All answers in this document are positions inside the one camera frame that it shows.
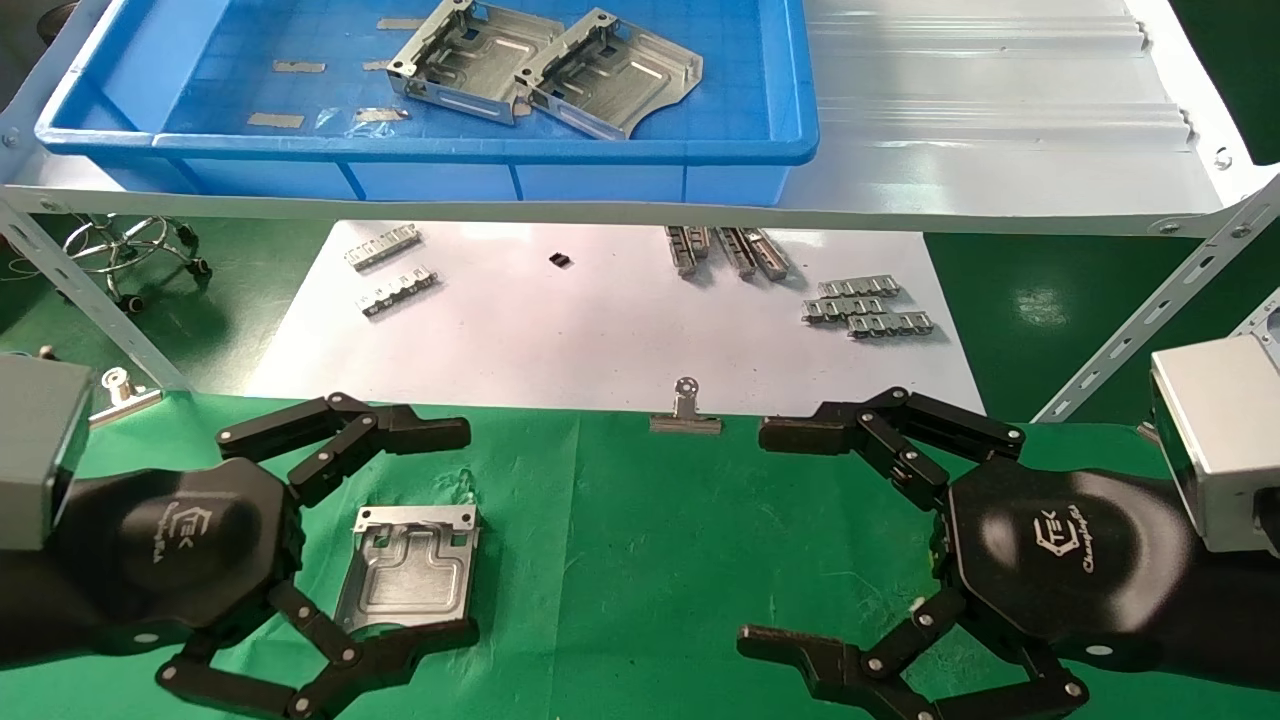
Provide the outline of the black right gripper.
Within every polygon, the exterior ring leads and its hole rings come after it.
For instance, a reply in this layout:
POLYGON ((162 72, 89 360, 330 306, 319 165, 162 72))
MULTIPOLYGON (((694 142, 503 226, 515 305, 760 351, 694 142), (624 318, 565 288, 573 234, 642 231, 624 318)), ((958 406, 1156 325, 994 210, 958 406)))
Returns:
POLYGON ((1065 719, 1091 692, 1052 651, 1111 673, 1277 689, 1277 560, 1208 551, 1162 482, 1025 468, 1010 461, 1025 442, 1018 428, 902 387, 823 402, 810 416, 767 416, 758 441, 772 454, 855 454, 925 512, 947 500, 945 575, 972 596, 973 634, 1004 656, 1016 647, 1027 673, 1016 684, 940 700, 910 687, 904 673, 972 618, 955 588, 869 650, 740 626, 740 655, 795 667, 814 700, 873 719, 1065 719), (919 442, 983 464, 948 488, 948 473, 919 442))

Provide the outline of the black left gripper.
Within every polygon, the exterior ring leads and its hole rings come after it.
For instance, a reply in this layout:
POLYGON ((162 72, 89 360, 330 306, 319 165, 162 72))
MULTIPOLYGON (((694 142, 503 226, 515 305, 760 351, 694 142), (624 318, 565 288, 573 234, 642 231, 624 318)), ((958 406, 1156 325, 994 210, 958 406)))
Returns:
POLYGON ((42 548, 3 552, 1 665, 132 656, 189 639, 156 683, 187 703, 257 719, 334 719, 365 693, 404 685, 430 653, 475 644, 477 624, 353 639, 284 582, 301 566, 300 503, 319 505, 379 454, 452 451, 471 438, 461 416, 424 419, 407 404, 334 393, 219 430, 220 455, 238 459, 215 468, 78 480, 42 548), (288 471, 291 489, 255 464, 314 445, 288 471), (271 616, 268 601, 326 660, 300 689, 211 665, 211 638, 244 639, 271 616))

